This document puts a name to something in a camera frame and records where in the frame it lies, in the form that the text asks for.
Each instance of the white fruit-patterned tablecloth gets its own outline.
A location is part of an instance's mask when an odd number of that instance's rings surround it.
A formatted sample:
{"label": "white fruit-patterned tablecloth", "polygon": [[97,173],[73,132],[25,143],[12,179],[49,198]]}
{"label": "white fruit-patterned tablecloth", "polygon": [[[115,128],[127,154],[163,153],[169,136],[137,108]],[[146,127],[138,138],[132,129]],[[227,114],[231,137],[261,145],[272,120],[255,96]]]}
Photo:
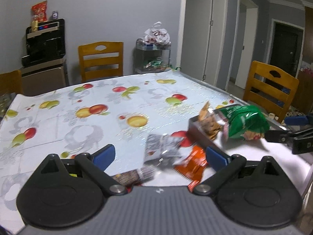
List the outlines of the white fruit-patterned tablecloth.
{"label": "white fruit-patterned tablecloth", "polygon": [[[179,72],[131,75],[70,86],[35,97],[17,95],[0,127],[0,225],[12,232],[23,227],[16,196],[51,153],[71,158],[93,153],[107,144],[116,149],[109,175],[142,167],[145,139],[150,132],[184,134],[188,119],[206,101],[213,108],[237,103],[226,93],[201,85]],[[228,154],[250,160],[272,155],[300,187],[310,165],[281,144],[265,140],[223,143]],[[186,157],[192,146],[180,149]],[[204,179],[214,171],[207,168]],[[157,171],[148,185],[188,185],[174,170]]]}

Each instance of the green snack bag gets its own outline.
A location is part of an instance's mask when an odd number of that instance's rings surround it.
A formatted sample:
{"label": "green snack bag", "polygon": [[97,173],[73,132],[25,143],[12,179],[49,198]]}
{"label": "green snack bag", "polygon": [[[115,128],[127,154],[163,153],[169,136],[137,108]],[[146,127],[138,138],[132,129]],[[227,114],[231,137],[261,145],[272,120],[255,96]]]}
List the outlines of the green snack bag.
{"label": "green snack bag", "polygon": [[225,107],[219,111],[219,115],[225,121],[223,135],[226,139],[260,139],[270,129],[260,109],[253,105]]}

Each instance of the wooden chair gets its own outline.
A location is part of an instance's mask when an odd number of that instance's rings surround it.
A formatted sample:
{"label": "wooden chair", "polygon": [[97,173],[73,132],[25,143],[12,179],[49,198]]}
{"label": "wooden chair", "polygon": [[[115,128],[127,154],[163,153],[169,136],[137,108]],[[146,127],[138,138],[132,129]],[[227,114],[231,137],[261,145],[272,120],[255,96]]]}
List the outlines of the wooden chair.
{"label": "wooden chair", "polygon": [[[255,74],[258,74],[266,79],[269,79],[277,84],[290,89],[289,94],[285,94],[279,89],[268,85],[255,78]],[[278,116],[278,122],[281,123],[285,118],[285,115],[291,105],[291,102],[295,96],[299,84],[299,80],[286,73],[282,69],[275,67],[273,65],[265,64],[262,62],[253,61],[250,67],[245,94],[243,97],[244,101],[252,101],[263,108],[269,113],[274,113]],[[251,88],[254,87],[282,102],[284,102],[283,107],[279,107],[275,103],[269,101],[268,99],[254,93]]]}
{"label": "wooden chair", "polygon": [[[101,45],[106,48],[103,50],[96,49]],[[119,53],[118,56],[84,60],[84,56],[116,52]],[[82,82],[96,78],[123,76],[123,42],[96,42],[82,45],[78,47],[78,54]],[[86,71],[86,68],[112,64],[118,64],[118,68]]]}
{"label": "wooden chair", "polygon": [[20,70],[0,74],[0,96],[11,93],[23,94]]}

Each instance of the gray wall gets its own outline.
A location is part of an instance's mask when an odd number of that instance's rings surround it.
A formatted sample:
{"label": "gray wall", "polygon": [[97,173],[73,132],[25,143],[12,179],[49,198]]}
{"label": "gray wall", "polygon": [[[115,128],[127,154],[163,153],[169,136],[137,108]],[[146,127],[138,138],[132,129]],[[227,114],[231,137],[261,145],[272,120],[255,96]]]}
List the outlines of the gray wall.
{"label": "gray wall", "polygon": [[[25,31],[31,6],[43,0],[0,0],[0,73],[19,69],[26,53]],[[157,21],[168,30],[172,64],[176,63],[181,0],[48,0],[47,15],[65,19],[67,64],[72,84],[81,81],[79,45],[98,41],[124,42],[124,74],[132,73],[136,39]]]}
{"label": "gray wall", "polygon": [[246,28],[246,17],[247,17],[247,7],[244,4],[240,4],[239,20],[238,20],[238,30],[237,30],[237,41],[235,46],[234,61],[230,76],[234,79],[237,77],[242,48],[244,46],[244,36]]}
{"label": "gray wall", "polygon": [[[268,0],[252,0],[252,1],[257,6],[259,6],[258,28],[256,33],[253,60],[262,61],[264,57],[265,42],[267,37],[270,3],[268,2]],[[227,81],[227,75],[234,44],[236,17],[237,17],[237,0],[228,0],[225,43],[221,67],[217,80],[217,87],[221,89],[225,88]]]}
{"label": "gray wall", "polygon": [[297,26],[306,26],[306,12],[293,7],[288,7],[285,5],[270,3],[270,13],[269,13],[269,23],[267,32],[266,49],[264,53],[264,62],[266,62],[267,52],[270,42],[270,31],[272,18],[281,20],[287,23],[292,23]]}

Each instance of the doorway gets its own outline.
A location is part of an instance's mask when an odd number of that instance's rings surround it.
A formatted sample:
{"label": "doorway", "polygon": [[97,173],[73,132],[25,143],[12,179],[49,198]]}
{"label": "doorway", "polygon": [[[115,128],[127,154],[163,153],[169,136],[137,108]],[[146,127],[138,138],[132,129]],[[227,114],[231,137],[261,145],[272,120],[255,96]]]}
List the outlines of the doorway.
{"label": "doorway", "polygon": [[267,63],[296,77],[302,59],[304,28],[273,21]]}
{"label": "doorway", "polygon": [[258,11],[258,6],[252,0],[237,0],[235,36],[226,90],[231,77],[231,86],[236,85],[242,91],[245,89],[255,46]]}
{"label": "doorway", "polygon": [[228,0],[182,0],[177,66],[216,85],[226,30]]}

